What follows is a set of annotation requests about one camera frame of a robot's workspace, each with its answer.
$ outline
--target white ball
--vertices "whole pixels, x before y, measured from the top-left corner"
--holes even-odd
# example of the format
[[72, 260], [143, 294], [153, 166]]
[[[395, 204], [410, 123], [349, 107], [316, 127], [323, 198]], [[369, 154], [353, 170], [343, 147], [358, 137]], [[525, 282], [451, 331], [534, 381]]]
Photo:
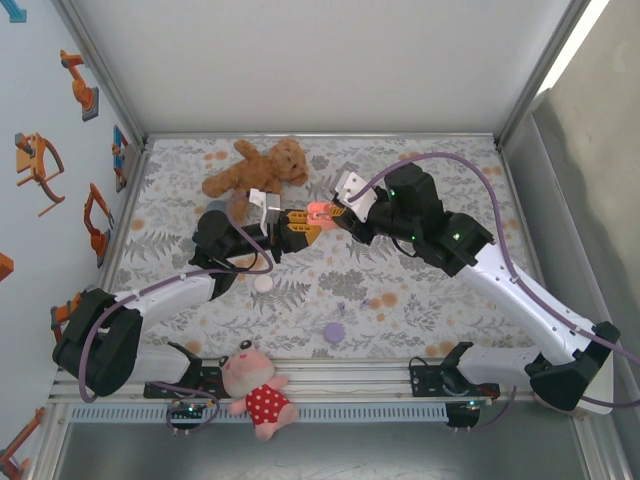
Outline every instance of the white ball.
[[253, 281], [253, 287], [258, 293], [267, 293], [273, 288], [273, 279], [269, 275], [258, 275]]

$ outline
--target orange object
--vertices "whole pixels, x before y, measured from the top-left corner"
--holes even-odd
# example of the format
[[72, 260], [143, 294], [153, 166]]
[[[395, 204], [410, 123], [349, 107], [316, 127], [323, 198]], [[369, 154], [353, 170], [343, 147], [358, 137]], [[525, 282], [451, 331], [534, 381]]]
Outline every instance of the orange object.
[[60, 327], [63, 323], [69, 321], [69, 317], [73, 311], [78, 308], [80, 301], [82, 300], [84, 292], [76, 293], [73, 300], [67, 302], [62, 307], [51, 307], [51, 330], [53, 330], [53, 336], [56, 338], [56, 343], [62, 338], [62, 330]]
[[[46, 138], [41, 137], [39, 133], [34, 133], [28, 137], [24, 136], [22, 133], [18, 133], [16, 134], [15, 141], [16, 147], [18, 148], [16, 152], [16, 172], [22, 173], [25, 170], [29, 170], [29, 176], [20, 180], [18, 182], [18, 186], [21, 187], [25, 183], [33, 180], [40, 188], [42, 188], [42, 190], [44, 190], [44, 193], [49, 197], [49, 200], [53, 202], [52, 205], [45, 208], [38, 214], [38, 216], [41, 217], [53, 207], [64, 201], [64, 197], [59, 197], [51, 191], [48, 183], [64, 172], [64, 165], [62, 164], [60, 155], [58, 155], [58, 151], [53, 145], [51, 145], [51, 142]], [[49, 176], [47, 176], [47, 171], [44, 165], [44, 154], [47, 150], [49, 150], [53, 156], [58, 167], [58, 171]]]
[[9, 480], [21, 480], [22, 472], [24, 472], [24, 470], [29, 467], [29, 459], [25, 460], [20, 465], [16, 465], [11, 460], [11, 457], [15, 455], [20, 446], [25, 442], [27, 438], [29, 438], [29, 435], [31, 435], [33, 431], [38, 428], [38, 425], [40, 425], [40, 423], [42, 422], [43, 416], [44, 408], [37, 409], [33, 419], [27, 424], [26, 427], [22, 429], [18, 436], [13, 439], [9, 446], [5, 450], [1, 451], [0, 472], [2, 472]]
[[13, 272], [13, 260], [0, 253], [0, 282]]
[[312, 202], [307, 207], [307, 225], [317, 225], [322, 230], [333, 230], [338, 225], [332, 219], [331, 208], [332, 203]]
[[107, 252], [107, 246], [109, 245], [109, 238], [111, 232], [107, 230], [105, 233], [102, 233], [91, 223], [91, 208], [93, 207], [93, 202], [98, 202], [98, 205], [104, 212], [104, 214], [109, 219], [109, 227], [114, 227], [113, 215], [111, 215], [111, 210], [107, 206], [104, 198], [100, 194], [98, 187], [96, 187], [93, 183], [89, 184], [89, 198], [87, 198], [87, 202], [84, 204], [84, 225], [87, 227], [89, 231], [89, 235], [91, 236], [91, 248], [93, 248], [98, 256], [98, 268], [102, 266], [104, 262], [104, 256]]
[[67, 55], [67, 52], [60, 50], [60, 63], [69, 70], [73, 77], [71, 88], [76, 100], [82, 105], [82, 119], [86, 122], [98, 116], [98, 89], [89, 88], [84, 79], [78, 73], [78, 65], [84, 65], [84, 60], [80, 55]]

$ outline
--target teddy bear leg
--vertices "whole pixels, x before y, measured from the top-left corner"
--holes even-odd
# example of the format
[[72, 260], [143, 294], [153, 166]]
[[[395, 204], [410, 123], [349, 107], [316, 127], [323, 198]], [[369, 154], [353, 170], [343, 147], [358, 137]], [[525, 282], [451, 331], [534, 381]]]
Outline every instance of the teddy bear leg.
[[[234, 196], [239, 194], [246, 195], [247, 192], [245, 190], [237, 189], [234, 192]], [[248, 211], [249, 199], [246, 196], [244, 198], [241, 198], [240, 200], [237, 200], [231, 206], [231, 214], [233, 215], [233, 219], [238, 223], [242, 223], [246, 220]]]

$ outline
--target brown teddy bear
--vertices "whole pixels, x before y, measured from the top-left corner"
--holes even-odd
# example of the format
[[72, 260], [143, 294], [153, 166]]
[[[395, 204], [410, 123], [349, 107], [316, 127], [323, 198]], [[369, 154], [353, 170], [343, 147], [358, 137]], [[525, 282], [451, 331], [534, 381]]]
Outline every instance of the brown teddy bear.
[[[283, 138], [269, 150], [267, 155], [260, 152], [246, 140], [237, 140], [233, 146], [244, 157], [239, 163], [229, 167], [202, 182], [205, 195], [217, 198], [233, 189], [235, 194], [247, 193], [252, 188], [277, 193], [282, 192], [281, 180], [292, 185], [303, 185], [309, 180], [309, 167], [304, 150], [293, 138]], [[243, 222], [249, 210], [249, 199], [234, 203], [233, 218]]]

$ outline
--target red polka dot dress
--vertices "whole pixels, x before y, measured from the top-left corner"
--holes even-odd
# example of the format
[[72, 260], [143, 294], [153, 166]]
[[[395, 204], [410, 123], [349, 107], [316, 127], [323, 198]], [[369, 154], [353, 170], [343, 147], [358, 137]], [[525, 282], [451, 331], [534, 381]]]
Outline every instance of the red polka dot dress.
[[290, 403], [284, 395], [268, 385], [252, 390], [245, 400], [254, 426], [277, 422], [280, 410]]

